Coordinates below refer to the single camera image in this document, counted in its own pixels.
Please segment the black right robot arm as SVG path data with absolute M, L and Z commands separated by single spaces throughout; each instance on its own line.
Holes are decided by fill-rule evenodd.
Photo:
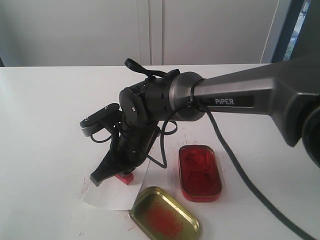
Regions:
M 120 92 L 115 111 L 102 111 L 98 122 L 110 131 L 111 145 L 90 176 L 96 186 L 145 161 L 157 135 L 165 135 L 159 122 L 194 122 L 206 112 L 268 115 L 289 146 L 302 141 L 320 162 L 318 53 L 212 78 L 148 70 L 132 59 L 125 66 L 146 78 Z

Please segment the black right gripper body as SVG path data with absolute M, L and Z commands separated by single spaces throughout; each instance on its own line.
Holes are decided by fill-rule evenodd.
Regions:
M 109 151 L 91 173 L 90 180 L 98 187 L 118 173 L 126 174 L 126 171 L 139 167 L 146 160 L 159 133 L 157 122 L 150 122 L 144 127 L 117 123 L 112 129 Z

